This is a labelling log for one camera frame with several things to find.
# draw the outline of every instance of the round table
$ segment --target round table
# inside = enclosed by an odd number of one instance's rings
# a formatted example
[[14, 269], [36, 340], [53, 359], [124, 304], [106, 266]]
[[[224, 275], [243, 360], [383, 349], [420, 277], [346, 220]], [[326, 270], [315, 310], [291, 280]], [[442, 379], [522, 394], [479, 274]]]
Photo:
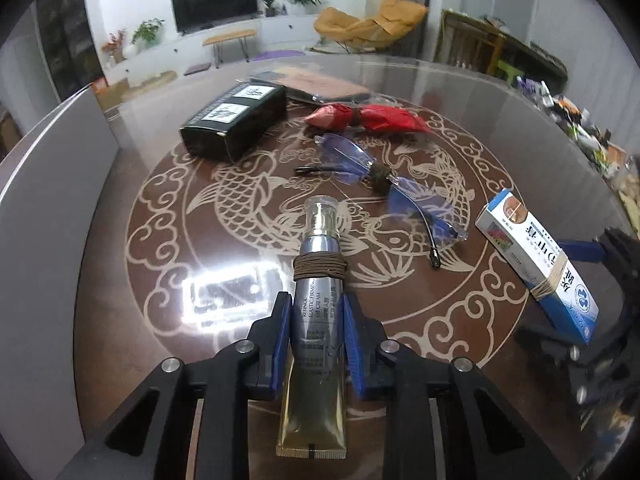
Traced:
[[[269, 62], [181, 78], [121, 105], [111, 126], [122, 150], [78, 293], [75, 366], [87, 436], [162, 358], [209, 358], [268, 316], [276, 293], [293, 291], [303, 203], [329, 194], [340, 204], [346, 286], [365, 314], [421, 355], [478, 363], [575, 475], [599, 450], [593, 424], [580, 429], [559, 378], [530, 365], [510, 337], [519, 320], [545, 316], [474, 222], [507, 187], [556, 240], [590, 240], [605, 227], [630, 232], [616, 196], [564, 133], [504, 82], [383, 56], [287, 64], [363, 85], [421, 115], [432, 134], [355, 139], [396, 173], [446, 194], [468, 240], [447, 247], [443, 267], [432, 269], [421, 225], [389, 214], [366, 185], [293, 176], [317, 156], [302, 121], [312, 105], [290, 101], [287, 120], [237, 164], [188, 155], [178, 127]], [[575, 266], [600, 309], [597, 336], [615, 322], [622, 295], [602, 266]], [[277, 403], [252, 402], [249, 410], [252, 478], [380, 477], [382, 406], [349, 392], [347, 459], [313, 462], [275, 456]]]

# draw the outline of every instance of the black box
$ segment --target black box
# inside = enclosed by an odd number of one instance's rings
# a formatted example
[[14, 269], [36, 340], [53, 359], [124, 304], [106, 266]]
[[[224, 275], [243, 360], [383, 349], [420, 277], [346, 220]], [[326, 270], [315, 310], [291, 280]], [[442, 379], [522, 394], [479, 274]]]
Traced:
[[194, 156], [236, 162], [264, 131], [287, 116], [287, 90], [273, 83], [240, 83], [180, 128]]

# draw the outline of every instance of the white label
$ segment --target white label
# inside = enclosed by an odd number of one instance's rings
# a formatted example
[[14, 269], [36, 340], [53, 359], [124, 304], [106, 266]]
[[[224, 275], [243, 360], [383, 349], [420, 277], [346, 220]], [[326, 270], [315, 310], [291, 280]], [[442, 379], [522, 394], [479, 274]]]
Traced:
[[247, 97], [249, 99], [260, 100], [272, 90], [275, 90], [273, 86], [261, 86], [261, 85], [249, 85], [245, 86], [234, 97]]
[[213, 108], [207, 115], [205, 115], [203, 121], [217, 121], [219, 123], [231, 123], [238, 115], [247, 110], [248, 106], [236, 105], [233, 103], [222, 103], [219, 106]]

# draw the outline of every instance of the flower arrangement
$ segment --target flower arrangement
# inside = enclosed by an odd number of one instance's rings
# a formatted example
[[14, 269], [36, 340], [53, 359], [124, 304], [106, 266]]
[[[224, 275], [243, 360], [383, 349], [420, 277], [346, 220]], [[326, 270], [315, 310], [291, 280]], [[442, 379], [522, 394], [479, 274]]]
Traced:
[[109, 41], [102, 46], [102, 50], [113, 55], [117, 50], [122, 50], [122, 43], [127, 33], [126, 28], [121, 28], [116, 34], [109, 35]]

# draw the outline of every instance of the tv stand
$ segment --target tv stand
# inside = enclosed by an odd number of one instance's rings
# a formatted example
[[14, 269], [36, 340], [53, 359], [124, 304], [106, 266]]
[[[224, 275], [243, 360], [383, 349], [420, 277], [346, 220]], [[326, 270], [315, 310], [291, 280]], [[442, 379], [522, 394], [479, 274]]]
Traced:
[[[136, 57], [124, 60], [116, 66], [104, 66], [104, 75], [110, 85], [128, 78], [130, 86], [139, 85], [167, 70], [174, 70], [180, 76], [190, 66], [213, 62], [213, 47], [202, 46], [207, 38], [248, 28], [254, 29], [257, 33], [255, 38], [249, 38], [247, 41], [249, 57], [269, 50], [290, 48], [303, 50], [319, 39], [314, 30], [316, 17], [312, 14], [260, 17], [225, 25], [214, 24], [211, 28], [185, 32], [181, 35], [174, 33], [173, 37], [169, 36], [167, 31], [160, 44], [142, 50]], [[226, 62], [245, 59], [244, 52], [237, 41], [225, 43], [222, 49]]]

